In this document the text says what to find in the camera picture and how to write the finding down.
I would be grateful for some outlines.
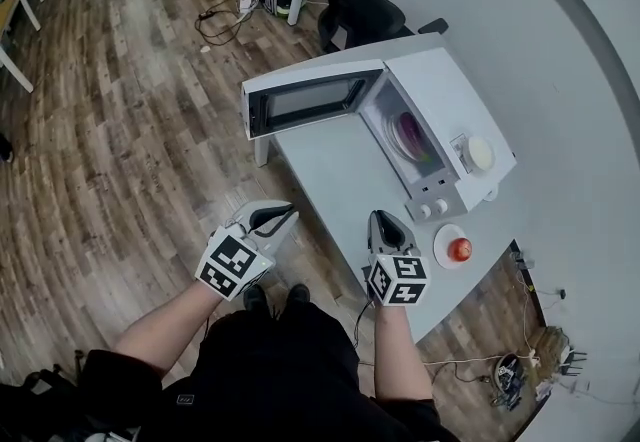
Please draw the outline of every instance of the white saucer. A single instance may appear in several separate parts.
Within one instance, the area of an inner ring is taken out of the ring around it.
[[[466,237],[464,231],[453,223],[445,225],[437,232],[433,240],[433,255],[440,266],[447,270],[455,270],[466,262],[454,261],[449,257],[448,252],[449,245],[453,240]]]

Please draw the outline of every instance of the microwave door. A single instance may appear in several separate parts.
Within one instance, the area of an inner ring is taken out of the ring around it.
[[[384,70],[380,60],[267,74],[243,83],[250,139],[354,112]]]

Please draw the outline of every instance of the microwave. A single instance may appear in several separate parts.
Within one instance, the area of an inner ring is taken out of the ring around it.
[[[275,71],[242,84],[242,109],[249,139],[362,117],[407,190],[406,207],[416,221],[459,216],[492,200],[516,164],[444,47]]]

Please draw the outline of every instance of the foot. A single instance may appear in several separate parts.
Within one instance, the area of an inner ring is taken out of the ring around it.
[[[242,297],[244,308],[249,312],[258,312],[259,314],[269,313],[269,303],[267,302],[267,295],[259,285],[251,286],[244,292]]]
[[[311,293],[309,288],[304,284],[296,284],[289,291],[287,296],[287,305],[291,305],[294,302],[297,303],[309,303],[311,301]]]

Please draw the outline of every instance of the red fruit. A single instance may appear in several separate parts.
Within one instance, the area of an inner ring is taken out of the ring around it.
[[[454,239],[449,245],[447,253],[452,261],[468,261],[469,257],[471,257],[471,241],[467,238]]]

